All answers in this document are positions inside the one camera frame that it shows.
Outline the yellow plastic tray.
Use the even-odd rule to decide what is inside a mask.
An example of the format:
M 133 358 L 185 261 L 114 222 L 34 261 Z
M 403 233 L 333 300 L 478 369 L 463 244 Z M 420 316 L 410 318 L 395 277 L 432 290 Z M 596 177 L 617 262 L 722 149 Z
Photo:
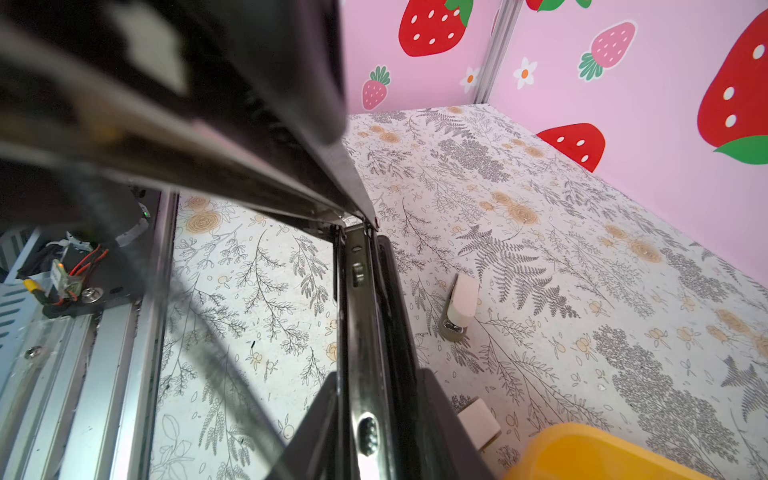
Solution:
M 548 427 L 530 442 L 507 479 L 700 479 L 709 477 L 603 430 Z

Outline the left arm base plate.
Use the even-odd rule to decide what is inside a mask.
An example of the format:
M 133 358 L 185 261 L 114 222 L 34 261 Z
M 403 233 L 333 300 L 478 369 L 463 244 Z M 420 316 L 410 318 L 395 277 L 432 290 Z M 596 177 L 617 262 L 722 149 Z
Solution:
M 47 318 L 94 313 L 140 296 L 145 281 L 130 262 L 152 253 L 160 199 L 156 190 L 134 187 L 110 203 L 106 231 L 51 229 L 13 278 Z

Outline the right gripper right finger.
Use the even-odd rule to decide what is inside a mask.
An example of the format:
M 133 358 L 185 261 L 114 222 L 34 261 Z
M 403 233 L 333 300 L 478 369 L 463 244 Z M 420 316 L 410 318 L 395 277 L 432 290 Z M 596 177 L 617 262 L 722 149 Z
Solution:
M 426 368 L 417 373 L 417 401 L 421 479 L 494 479 L 435 375 Z

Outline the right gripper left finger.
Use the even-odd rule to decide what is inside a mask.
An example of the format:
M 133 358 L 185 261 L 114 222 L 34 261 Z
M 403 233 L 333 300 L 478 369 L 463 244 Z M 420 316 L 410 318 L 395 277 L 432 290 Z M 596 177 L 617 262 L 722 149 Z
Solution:
M 337 374 L 329 374 L 267 479 L 332 479 L 338 433 Z

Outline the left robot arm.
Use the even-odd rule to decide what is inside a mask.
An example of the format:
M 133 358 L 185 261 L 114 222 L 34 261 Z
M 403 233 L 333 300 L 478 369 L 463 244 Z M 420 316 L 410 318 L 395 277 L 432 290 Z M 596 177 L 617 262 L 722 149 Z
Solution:
M 3 2 L 2 225 L 103 239 L 139 219 L 133 184 L 178 185 L 189 55 L 169 2 Z

